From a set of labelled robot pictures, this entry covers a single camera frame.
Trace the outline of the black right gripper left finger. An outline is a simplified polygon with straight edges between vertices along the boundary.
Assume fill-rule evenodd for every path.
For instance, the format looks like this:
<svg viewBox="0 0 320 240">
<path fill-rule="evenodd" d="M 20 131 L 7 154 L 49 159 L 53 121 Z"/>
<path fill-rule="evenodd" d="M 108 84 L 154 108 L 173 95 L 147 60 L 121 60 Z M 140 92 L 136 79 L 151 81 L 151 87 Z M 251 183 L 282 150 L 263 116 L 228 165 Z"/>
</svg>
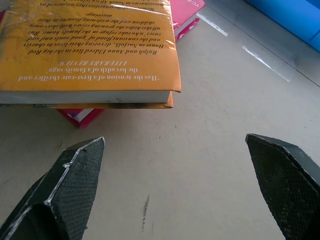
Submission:
<svg viewBox="0 0 320 240">
<path fill-rule="evenodd" d="M 0 227 L 2 240 L 81 240 L 87 229 L 105 148 L 100 136 L 66 148 Z"/>
</svg>

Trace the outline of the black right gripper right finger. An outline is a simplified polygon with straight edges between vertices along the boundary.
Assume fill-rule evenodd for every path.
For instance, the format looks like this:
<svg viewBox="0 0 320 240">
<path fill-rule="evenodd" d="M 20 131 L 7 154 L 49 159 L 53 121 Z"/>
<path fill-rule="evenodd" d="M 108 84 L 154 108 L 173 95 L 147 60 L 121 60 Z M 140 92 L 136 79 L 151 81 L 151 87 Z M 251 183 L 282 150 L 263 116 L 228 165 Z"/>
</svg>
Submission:
<svg viewBox="0 0 320 240">
<path fill-rule="evenodd" d="M 297 145 L 248 133 L 262 196 L 287 240 L 320 238 L 320 167 Z"/>
</svg>

